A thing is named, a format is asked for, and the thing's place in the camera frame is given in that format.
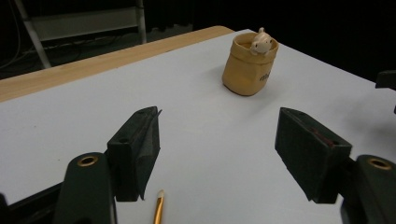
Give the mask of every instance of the cable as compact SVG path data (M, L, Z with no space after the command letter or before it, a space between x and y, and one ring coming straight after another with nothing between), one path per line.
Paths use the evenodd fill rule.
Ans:
M18 55L20 54L21 51L21 33L20 33L20 26L18 25L18 21L17 21L17 17L15 16L15 12L14 12L14 8L12 8L11 5L11 0L8 0L9 3L9 7L11 8L11 12L12 12L12 16L14 18L15 21L15 25L17 26L17 33L18 33L18 47L17 47L17 52L15 53L14 57L6 64L3 64L0 66L0 69L3 69L7 66L9 66L10 64L14 63L15 60L17 59Z

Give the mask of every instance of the yellow pencil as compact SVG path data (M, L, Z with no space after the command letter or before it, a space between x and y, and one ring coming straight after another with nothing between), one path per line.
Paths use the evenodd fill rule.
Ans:
M154 224L161 224L161 218L163 217L163 195L164 195L164 191L162 189L158 193L157 208L155 210L155 216L154 216Z

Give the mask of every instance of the black object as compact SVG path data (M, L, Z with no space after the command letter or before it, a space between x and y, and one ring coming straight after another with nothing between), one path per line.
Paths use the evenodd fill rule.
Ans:
M143 199L160 151L156 106L136 111L105 153L69 162L64 182L12 205L0 194L0 223L117 223L118 202Z
M343 223L396 223L396 165L372 155L349 158L346 140L304 112L281 107L276 151L315 203L341 194Z
M375 87L379 88L390 88L396 91L396 70L386 70L378 73L376 76Z

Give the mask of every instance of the dark floor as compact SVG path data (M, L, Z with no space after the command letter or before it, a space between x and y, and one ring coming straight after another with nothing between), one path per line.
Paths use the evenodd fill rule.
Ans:
M174 27L165 29L165 31L153 29L151 32L147 33L147 41L152 42L191 31L191 25L175 25ZM139 44L139 35L133 30L43 42L43 46L46 49L52 66L91 58ZM0 79L15 77L42 69L42 64L33 47L22 50L19 56L14 60L12 60L12 58L13 56L10 56L9 59L0 62Z

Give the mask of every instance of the white plush animal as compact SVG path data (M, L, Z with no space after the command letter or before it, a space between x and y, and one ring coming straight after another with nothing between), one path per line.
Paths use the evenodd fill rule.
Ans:
M259 29L259 33L251 42L250 52L253 55L266 54L272 47L272 37L265 33L264 28Z

